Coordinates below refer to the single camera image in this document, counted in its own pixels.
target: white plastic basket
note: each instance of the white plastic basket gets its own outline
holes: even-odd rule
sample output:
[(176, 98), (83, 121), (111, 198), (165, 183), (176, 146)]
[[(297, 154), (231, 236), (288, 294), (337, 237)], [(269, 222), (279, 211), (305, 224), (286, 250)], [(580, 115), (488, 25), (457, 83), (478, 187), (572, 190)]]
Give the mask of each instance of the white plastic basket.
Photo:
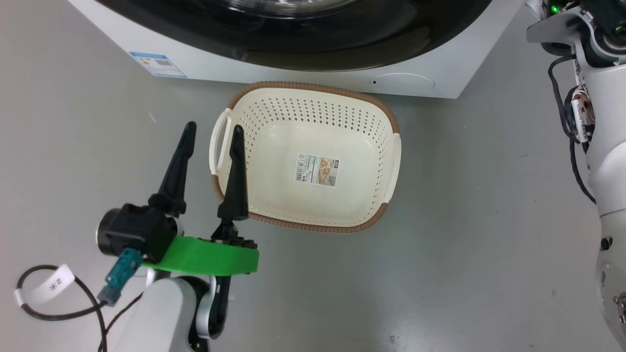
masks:
[(219, 201), (236, 125), (245, 131), (251, 218), (296, 229), (357, 232), (387, 209), (401, 142), (396, 118), (380, 100), (304, 83), (247, 86), (220, 115), (211, 136), (209, 164)]

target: concrete floor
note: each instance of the concrete floor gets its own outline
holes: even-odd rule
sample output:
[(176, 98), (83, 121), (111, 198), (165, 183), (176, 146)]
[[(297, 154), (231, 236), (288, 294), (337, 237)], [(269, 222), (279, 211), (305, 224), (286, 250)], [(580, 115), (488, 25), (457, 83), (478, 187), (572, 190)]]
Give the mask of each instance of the concrete floor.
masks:
[[(158, 189), (189, 120), (198, 139), (182, 220), (188, 235), (208, 237), (218, 223), (210, 131), (242, 86), (152, 77), (64, 0), (1, 7), (0, 341), (7, 351), (93, 351), (94, 316), (26, 316), (17, 277), (67, 263), (99, 290), (114, 259), (98, 252), (94, 228)], [(595, 298), (597, 213), (570, 170), (546, 75), (553, 58), (524, 41), (532, 23), (522, 9), (457, 100), (380, 96), (398, 117), (403, 159), (374, 227), (340, 236), (239, 225), (260, 266), (233, 279), (214, 351), (619, 350)], [(568, 65), (557, 78), (574, 84)], [(132, 280), (120, 307), (142, 285)], [(37, 308), (87, 304), (71, 287)]]

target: black round door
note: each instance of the black round door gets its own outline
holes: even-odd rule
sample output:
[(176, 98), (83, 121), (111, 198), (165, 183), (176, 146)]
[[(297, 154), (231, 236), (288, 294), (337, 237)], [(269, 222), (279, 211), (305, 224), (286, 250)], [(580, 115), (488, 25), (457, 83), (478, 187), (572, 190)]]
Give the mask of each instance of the black round door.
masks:
[(299, 71), (363, 70), (408, 60), (455, 37), (491, 2), (98, 1), (146, 28), (198, 49)]

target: brown basket rim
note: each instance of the brown basket rim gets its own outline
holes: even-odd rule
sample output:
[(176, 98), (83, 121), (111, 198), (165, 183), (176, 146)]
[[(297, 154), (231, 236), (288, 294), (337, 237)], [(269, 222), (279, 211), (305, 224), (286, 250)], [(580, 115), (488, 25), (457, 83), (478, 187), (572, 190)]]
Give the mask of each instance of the brown basket rim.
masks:
[[(400, 133), (400, 128), (398, 125), (398, 121), (396, 120), (396, 116), (391, 111), (391, 109), (385, 103), (383, 103), (380, 99), (375, 98), (371, 95), (358, 93), (358, 92), (351, 91), (351, 90), (345, 90), (341, 88), (334, 88), (334, 87), (323, 86), (323, 85), (314, 85), (312, 83), (297, 83), (297, 82), (283, 82), (283, 81), (263, 81), (263, 82), (252, 83), (251, 85), (247, 85), (246, 87), (244, 87), (232, 98), (230, 103), (228, 103), (228, 108), (231, 110), (234, 110), (235, 106), (244, 95), (246, 95), (247, 93), (250, 93), (253, 90), (262, 89), (262, 88), (287, 88), (287, 89), (296, 89), (296, 90), (319, 91), (323, 93), (330, 93), (330, 94), (335, 94), (335, 95), (346, 96), (348, 98), (362, 100), (367, 103), (373, 104), (379, 109), (381, 109), (382, 112), (384, 112), (387, 118), (389, 119), (389, 122), (391, 124), (391, 130), (393, 131), (393, 133)], [(218, 201), (222, 202), (224, 200), (224, 194), (222, 192), (222, 189), (220, 188), (220, 179), (217, 175), (212, 175), (212, 184), (213, 184), (213, 191), (215, 192), (215, 195), (217, 196)], [(253, 220), (265, 222), (266, 224), (288, 227), (290, 229), (300, 229), (300, 230), (317, 231), (317, 232), (330, 232), (330, 233), (337, 233), (337, 234), (351, 234), (354, 232), (363, 231), (367, 229), (368, 227), (374, 225), (378, 220), (380, 220), (380, 218), (385, 213), (385, 211), (387, 211), (387, 205), (388, 205), (387, 203), (382, 203), (380, 208), (378, 208), (378, 211), (376, 211), (376, 213), (369, 220), (361, 223), (360, 225), (349, 226), (349, 227), (319, 226), (319, 225), (304, 224), (301, 222), (284, 221), (284, 220), (279, 220), (273, 217), (256, 214), (253, 212), (250, 212), (250, 218)]]

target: teal connector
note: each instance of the teal connector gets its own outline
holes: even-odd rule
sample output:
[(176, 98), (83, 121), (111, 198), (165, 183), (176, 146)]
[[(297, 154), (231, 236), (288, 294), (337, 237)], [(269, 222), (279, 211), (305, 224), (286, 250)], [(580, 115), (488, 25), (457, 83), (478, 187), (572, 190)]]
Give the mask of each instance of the teal connector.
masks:
[(137, 272), (143, 263), (141, 254), (136, 249), (126, 248), (121, 253), (115, 265), (106, 276), (106, 286), (98, 294), (98, 300), (106, 302), (107, 306), (115, 306), (120, 299), (124, 285)]

